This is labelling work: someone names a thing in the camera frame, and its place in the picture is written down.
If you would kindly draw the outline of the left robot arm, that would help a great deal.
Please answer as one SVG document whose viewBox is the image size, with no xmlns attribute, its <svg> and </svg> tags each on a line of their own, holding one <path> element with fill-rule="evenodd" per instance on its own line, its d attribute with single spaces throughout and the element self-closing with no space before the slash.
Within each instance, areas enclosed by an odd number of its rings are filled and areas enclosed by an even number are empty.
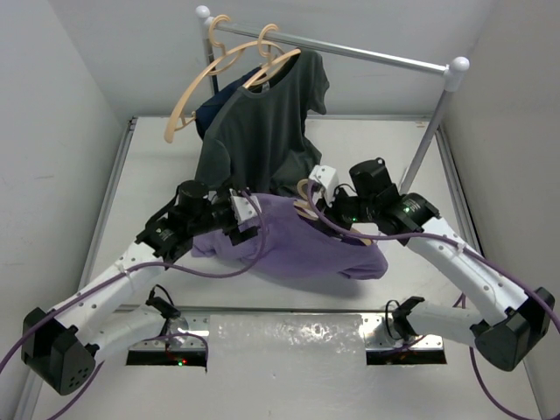
<svg viewBox="0 0 560 420">
<path fill-rule="evenodd" d="M 171 201 L 153 214 L 126 250 L 98 277 L 51 310 L 31 310 L 18 344 L 22 362 L 61 396 L 92 376 L 113 351 L 160 333 L 179 311 L 149 298 L 119 325 L 107 317 L 133 295 L 154 286 L 193 247 L 195 237 L 221 231 L 234 244 L 263 227 L 258 198 L 230 184 L 209 191 L 195 180 L 178 185 Z"/>
</svg>

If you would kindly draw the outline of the beige plastic hanger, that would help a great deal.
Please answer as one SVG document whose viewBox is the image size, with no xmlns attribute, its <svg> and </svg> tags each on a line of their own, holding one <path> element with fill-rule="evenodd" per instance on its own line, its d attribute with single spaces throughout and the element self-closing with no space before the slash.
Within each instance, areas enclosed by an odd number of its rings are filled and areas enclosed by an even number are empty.
<svg viewBox="0 0 560 420">
<path fill-rule="evenodd" d="M 316 228 L 318 231 L 324 233 L 325 235 L 336 237 L 338 240 L 342 241 L 345 239 L 348 240 L 355 240 L 355 237 L 352 236 L 345 236 L 340 232 L 328 227 L 325 223 L 323 223 L 316 213 L 312 210 L 309 200 L 306 196 L 306 186 L 308 184 L 308 180 L 306 178 L 300 179 L 297 182 L 297 193 L 299 194 L 299 198 L 296 199 L 293 203 L 294 208 L 296 209 L 297 214 L 303 218 L 307 219 L 311 225 Z"/>
</svg>

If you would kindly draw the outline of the purple t-shirt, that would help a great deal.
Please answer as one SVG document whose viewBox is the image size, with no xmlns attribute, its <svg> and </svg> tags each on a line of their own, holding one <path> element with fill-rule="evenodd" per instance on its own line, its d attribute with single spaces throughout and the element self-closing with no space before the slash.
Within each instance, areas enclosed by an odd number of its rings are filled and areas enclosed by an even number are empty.
<svg viewBox="0 0 560 420">
<path fill-rule="evenodd" d="M 266 246 L 254 266 L 257 274 L 285 288 L 350 297 L 361 281 L 378 280 L 389 263 L 376 244 L 338 239 L 300 217 L 294 199 L 256 195 L 266 227 Z"/>
</svg>

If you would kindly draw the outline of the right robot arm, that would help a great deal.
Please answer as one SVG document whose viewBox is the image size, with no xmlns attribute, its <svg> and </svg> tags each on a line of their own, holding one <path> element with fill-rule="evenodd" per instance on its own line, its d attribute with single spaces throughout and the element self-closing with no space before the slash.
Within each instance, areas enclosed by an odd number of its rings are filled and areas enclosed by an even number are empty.
<svg viewBox="0 0 560 420">
<path fill-rule="evenodd" d="M 435 334 L 473 347 L 499 370 L 510 372 L 548 331 L 554 297 L 543 287 L 526 291 L 470 247 L 439 210 L 418 193 L 399 193 L 382 158 L 349 171 L 354 195 L 340 188 L 338 174 L 319 166 L 310 179 L 320 187 L 328 225 L 348 233 L 354 223 L 373 223 L 384 241 L 397 240 L 450 280 L 471 310 L 410 297 L 391 314 L 394 340 Z"/>
</svg>

